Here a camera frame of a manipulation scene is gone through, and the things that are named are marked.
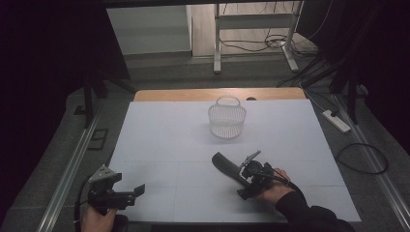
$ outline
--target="basket handle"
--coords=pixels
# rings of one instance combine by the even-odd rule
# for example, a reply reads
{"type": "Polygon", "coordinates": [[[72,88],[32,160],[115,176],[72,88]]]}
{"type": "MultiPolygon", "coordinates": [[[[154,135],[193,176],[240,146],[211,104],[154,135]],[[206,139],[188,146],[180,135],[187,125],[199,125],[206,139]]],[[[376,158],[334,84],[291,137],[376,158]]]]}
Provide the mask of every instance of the basket handle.
{"type": "Polygon", "coordinates": [[[238,102],[238,104],[235,104],[235,105],[232,105],[232,106],[241,105],[241,102],[239,101],[239,99],[236,98],[236,97],[233,96],[233,95],[223,95],[223,96],[220,96],[220,97],[217,99],[217,104],[219,104],[219,105],[231,105],[231,104],[221,104],[221,103],[220,103],[220,100],[221,100],[221,99],[234,99],[234,100],[236,100],[236,101],[238,102]]]}

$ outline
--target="wooden floor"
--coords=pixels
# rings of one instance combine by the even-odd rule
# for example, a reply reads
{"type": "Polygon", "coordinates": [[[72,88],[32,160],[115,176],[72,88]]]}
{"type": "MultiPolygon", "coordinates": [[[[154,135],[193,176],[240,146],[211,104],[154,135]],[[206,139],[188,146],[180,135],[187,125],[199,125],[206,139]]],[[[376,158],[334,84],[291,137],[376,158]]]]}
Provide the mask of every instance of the wooden floor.
{"type": "MultiPolygon", "coordinates": [[[[192,14],[192,54],[198,56],[214,55],[215,47],[215,18],[214,5],[190,6],[192,14]]],[[[232,3],[220,4],[221,15],[245,15],[245,14],[283,14],[291,13],[293,2],[259,2],[259,3],[232,3]]],[[[254,41],[264,42],[268,35],[287,35],[286,28],[266,29],[241,29],[220,31],[222,41],[254,41]]],[[[293,41],[297,48],[302,51],[315,51],[316,47],[306,38],[295,33],[293,41]]],[[[228,43],[249,50],[258,50],[266,47],[264,43],[228,43]]],[[[221,45],[221,54],[245,54],[245,53],[267,53],[281,52],[280,48],[268,48],[263,51],[250,52],[240,48],[221,45]]]]}

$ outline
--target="person's arm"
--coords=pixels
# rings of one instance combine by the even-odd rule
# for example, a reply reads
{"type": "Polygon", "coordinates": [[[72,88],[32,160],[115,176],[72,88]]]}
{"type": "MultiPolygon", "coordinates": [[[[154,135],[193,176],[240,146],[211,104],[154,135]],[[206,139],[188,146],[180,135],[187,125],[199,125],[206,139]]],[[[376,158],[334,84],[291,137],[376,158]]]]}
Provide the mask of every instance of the person's arm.
{"type": "MultiPolygon", "coordinates": [[[[275,169],[275,175],[286,178],[289,176],[284,170],[275,169]]],[[[289,222],[291,232],[341,232],[354,231],[345,221],[337,219],[332,211],[319,207],[309,207],[302,197],[287,185],[274,181],[272,187],[256,197],[266,200],[276,206],[289,222]]]]}
{"type": "Polygon", "coordinates": [[[88,205],[81,223],[81,232],[111,232],[117,209],[109,209],[105,216],[88,205]]]}

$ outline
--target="gray carpet floor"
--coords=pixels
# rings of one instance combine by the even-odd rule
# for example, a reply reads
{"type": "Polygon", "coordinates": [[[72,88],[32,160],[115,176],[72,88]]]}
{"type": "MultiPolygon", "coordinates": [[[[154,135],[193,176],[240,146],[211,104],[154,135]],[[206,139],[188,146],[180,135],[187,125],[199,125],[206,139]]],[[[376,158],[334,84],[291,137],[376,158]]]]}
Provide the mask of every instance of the gray carpet floor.
{"type": "MultiPolygon", "coordinates": [[[[222,73],[213,74],[212,60],[150,58],[149,62],[137,65],[135,57],[128,57],[127,63],[132,79],[125,81],[136,89],[187,89],[187,88],[223,88],[223,87],[275,87],[280,80],[291,77],[287,63],[281,55],[261,57],[223,58],[222,73]]],[[[298,59],[304,67],[311,58],[298,59]]],[[[328,77],[311,87],[330,99],[327,86],[332,77],[328,77]]],[[[96,130],[107,130],[107,139],[100,150],[88,150],[76,172],[64,206],[58,214],[53,231],[74,231],[73,203],[79,186],[84,178],[92,174],[109,159],[127,113],[133,94],[114,85],[105,83],[109,94],[101,103],[100,119],[96,130]]],[[[332,107],[322,98],[312,96],[323,107],[332,107]]],[[[83,92],[78,90],[67,98],[67,110],[60,127],[50,141],[47,150],[36,170],[20,192],[14,205],[8,211],[0,231],[35,231],[43,217],[45,209],[55,191],[56,186],[68,164],[79,137],[84,132],[84,115],[74,115],[75,109],[83,105],[83,92]]],[[[334,155],[344,146],[353,143],[351,133],[340,133],[323,116],[321,109],[314,106],[317,118],[325,133],[334,155]]],[[[388,158],[390,168],[387,172],[400,193],[410,202],[410,179],[408,154],[399,146],[393,137],[374,118],[365,105],[364,99],[357,100],[357,117],[359,125],[368,142],[380,149],[388,158]]],[[[89,148],[98,148],[100,141],[91,141],[89,148]]],[[[360,149],[352,150],[344,157],[349,163],[359,168],[367,168],[360,149]]],[[[374,176],[352,172],[339,165],[340,173],[353,198],[362,222],[354,223],[358,232],[404,231],[389,201],[385,197],[374,176]]],[[[161,228],[150,224],[131,224],[129,231],[182,231],[181,228],[164,226],[161,228]]],[[[184,231],[199,231],[197,227],[184,227],[184,231]]]]}

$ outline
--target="plastic basket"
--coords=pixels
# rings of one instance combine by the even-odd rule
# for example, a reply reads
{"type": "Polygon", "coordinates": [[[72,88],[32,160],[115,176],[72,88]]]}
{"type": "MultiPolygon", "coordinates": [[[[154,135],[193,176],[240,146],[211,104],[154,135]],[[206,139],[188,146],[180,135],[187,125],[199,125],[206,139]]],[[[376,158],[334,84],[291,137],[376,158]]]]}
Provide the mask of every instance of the plastic basket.
{"type": "Polygon", "coordinates": [[[219,138],[230,139],[241,134],[247,111],[241,107],[241,102],[238,98],[230,95],[221,96],[214,105],[209,107],[208,116],[211,124],[211,133],[219,138]],[[237,104],[220,103],[222,99],[233,99],[237,104]]]}

